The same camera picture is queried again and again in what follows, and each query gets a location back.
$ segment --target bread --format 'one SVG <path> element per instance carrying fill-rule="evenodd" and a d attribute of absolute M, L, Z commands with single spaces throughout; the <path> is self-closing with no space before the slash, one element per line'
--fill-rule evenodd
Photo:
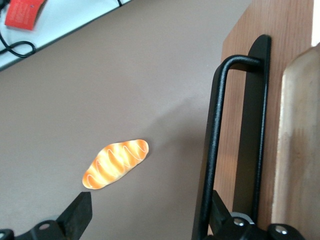
<path fill-rule="evenodd" d="M 101 189 L 140 164 L 148 152 L 148 143 L 142 139 L 110 144 L 95 157 L 82 183 L 88 189 Z"/>

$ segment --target red package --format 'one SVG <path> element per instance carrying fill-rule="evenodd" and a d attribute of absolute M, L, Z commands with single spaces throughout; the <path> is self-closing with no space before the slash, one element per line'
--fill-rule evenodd
<path fill-rule="evenodd" d="M 4 24 L 32 30 L 46 0 L 11 0 Z"/>

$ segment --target white surface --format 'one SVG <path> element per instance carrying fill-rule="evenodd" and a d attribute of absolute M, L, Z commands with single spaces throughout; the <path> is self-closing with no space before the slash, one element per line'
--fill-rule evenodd
<path fill-rule="evenodd" d="M 320 0 L 314 0 L 311 45 L 314 47 L 318 43 L 320 43 Z"/>
<path fill-rule="evenodd" d="M 5 26 L 6 7 L 0 18 L 0 30 L 5 41 L 11 45 L 18 41 L 29 41 L 37 49 L 45 47 L 56 39 L 89 23 L 90 21 L 119 7 L 117 0 L 48 0 L 32 31 Z M 29 46 L 16 47 L 18 53 L 27 53 Z M 13 62 L 19 61 L 19 57 L 6 52 L 0 55 L 0 69 Z"/>

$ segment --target black bracket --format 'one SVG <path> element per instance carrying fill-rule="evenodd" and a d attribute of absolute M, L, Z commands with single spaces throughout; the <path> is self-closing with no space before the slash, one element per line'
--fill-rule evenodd
<path fill-rule="evenodd" d="M 232 217 L 217 191 L 212 195 L 210 227 L 213 236 L 203 240 L 305 240 L 300 232 L 286 224 L 270 224 L 264 231 L 243 217 Z"/>
<path fill-rule="evenodd" d="M 270 51 L 271 38 L 261 35 L 253 43 L 248 56 L 230 56 L 214 73 L 192 240 L 203 240 L 208 232 L 226 82 L 228 71 L 231 69 L 247 72 L 233 210 L 247 214 L 254 222 L 257 220 Z"/>
<path fill-rule="evenodd" d="M 0 240 L 79 240 L 91 219 L 91 193 L 81 192 L 56 220 L 42 221 L 19 236 L 0 229 Z"/>

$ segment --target black clamp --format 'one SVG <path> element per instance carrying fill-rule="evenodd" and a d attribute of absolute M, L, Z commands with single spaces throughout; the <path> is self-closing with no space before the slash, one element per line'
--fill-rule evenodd
<path fill-rule="evenodd" d="M 91 219 L 91 193 L 81 192 L 56 220 L 42 221 L 19 236 L 0 229 L 0 240 L 79 240 Z"/>
<path fill-rule="evenodd" d="M 211 207 L 209 225 L 213 236 L 206 236 L 204 240 L 305 240 L 295 228 L 286 224 L 271 224 L 264 231 L 246 215 L 232 216 L 215 190 Z"/>

